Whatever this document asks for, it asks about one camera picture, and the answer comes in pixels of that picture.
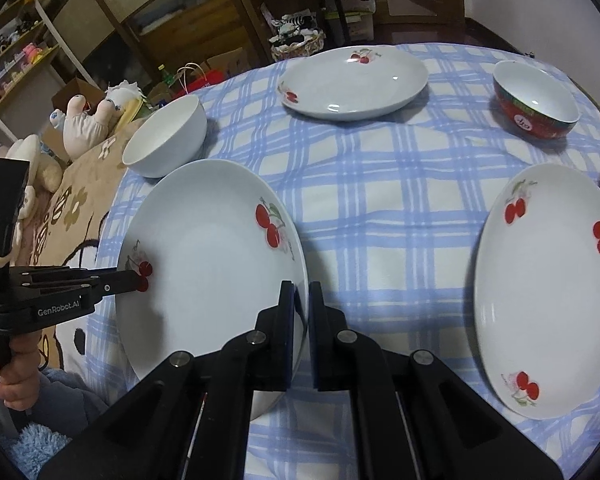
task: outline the finger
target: finger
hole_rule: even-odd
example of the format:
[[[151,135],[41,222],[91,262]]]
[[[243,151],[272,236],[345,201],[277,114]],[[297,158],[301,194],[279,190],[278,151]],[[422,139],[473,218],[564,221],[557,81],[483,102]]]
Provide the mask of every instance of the finger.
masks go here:
[[[18,412],[23,412],[24,410],[28,410],[31,408],[36,401],[38,400],[38,396],[27,397],[27,399],[15,400],[13,402],[5,402],[4,405],[7,408],[11,408],[12,410],[17,410]]]
[[[28,354],[38,348],[38,341],[40,341],[41,335],[42,331],[40,330],[29,334],[16,335],[9,341],[9,346],[14,352]]]
[[[40,380],[37,375],[18,384],[1,384],[0,399],[9,402],[28,399],[37,396],[40,390]]]
[[[9,364],[0,370],[2,384],[17,384],[38,373],[40,354],[38,350],[29,354],[14,354]]]

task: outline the tablecloth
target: tablecloth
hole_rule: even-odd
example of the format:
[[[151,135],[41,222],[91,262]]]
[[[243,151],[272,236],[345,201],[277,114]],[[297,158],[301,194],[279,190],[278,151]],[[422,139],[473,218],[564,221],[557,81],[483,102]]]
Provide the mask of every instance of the tablecloth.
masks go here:
[[[491,204],[515,174],[554,162],[600,179],[600,113],[562,72],[497,50],[399,47],[426,64],[428,88],[374,121],[325,124],[276,95],[288,63],[199,92],[209,119],[203,156],[259,174],[294,219],[310,280],[350,327],[387,349],[426,348],[557,461],[570,478],[600,440],[600,389],[569,415],[528,420],[506,409],[480,372],[472,261]],[[521,133],[494,101],[503,59],[539,66],[573,92],[582,118],[565,141]],[[98,265],[117,264],[129,222],[155,185],[128,171],[103,226]],[[113,298],[88,320],[87,380],[113,400],[136,381],[116,331]],[[251,424],[246,478],[357,477],[349,399],[312,389],[306,353],[292,389]]]

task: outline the red patterned bowl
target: red patterned bowl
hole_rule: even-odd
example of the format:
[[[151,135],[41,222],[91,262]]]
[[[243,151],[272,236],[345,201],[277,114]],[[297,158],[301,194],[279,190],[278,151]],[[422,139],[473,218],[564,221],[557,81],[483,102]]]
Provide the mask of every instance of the red patterned bowl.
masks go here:
[[[567,87],[522,61],[499,62],[493,85],[505,115],[540,139],[564,137],[580,119],[576,99]]]

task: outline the screw head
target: screw head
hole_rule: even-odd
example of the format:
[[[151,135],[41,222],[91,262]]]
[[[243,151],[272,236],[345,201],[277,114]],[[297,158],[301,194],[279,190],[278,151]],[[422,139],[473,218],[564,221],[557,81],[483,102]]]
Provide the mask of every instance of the screw head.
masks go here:
[[[342,343],[355,343],[358,340],[358,335],[353,330],[340,330],[336,336],[338,341]]]
[[[419,365],[428,366],[433,362],[433,354],[426,350],[418,350],[413,354],[413,360]]]
[[[247,335],[247,342],[252,345],[260,345],[267,340],[267,335],[260,330],[251,330]]]
[[[179,368],[187,364],[190,361],[190,359],[191,357],[189,353],[179,350],[169,356],[169,363],[171,364],[171,366]]]

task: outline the wooden shelf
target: wooden shelf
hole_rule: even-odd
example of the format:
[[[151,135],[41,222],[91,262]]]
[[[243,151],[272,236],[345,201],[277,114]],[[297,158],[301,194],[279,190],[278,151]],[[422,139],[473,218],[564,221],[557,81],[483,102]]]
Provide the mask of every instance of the wooden shelf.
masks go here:
[[[28,7],[33,4],[34,1],[35,0],[16,0],[9,7],[4,9],[0,13],[0,29],[7,25],[7,23],[9,23],[11,20],[17,18],[20,11],[24,7]]]
[[[56,45],[48,49],[35,65],[32,65],[26,72],[23,72],[20,78],[11,84],[9,89],[2,96],[2,99],[0,99],[0,110],[18,93],[18,90],[22,87],[21,83],[24,80],[30,79],[34,74],[40,72],[40,69],[42,69],[43,66],[49,65],[51,60],[58,53],[58,48],[59,45]]]
[[[0,53],[0,62],[4,63],[5,60],[8,59],[9,54],[14,56],[17,50],[22,50],[22,47],[29,44],[35,43],[35,40],[42,30],[45,27],[45,23],[41,20],[37,25],[35,25],[31,30],[25,32],[22,36],[20,36],[16,41],[11,43],[4,52]]]

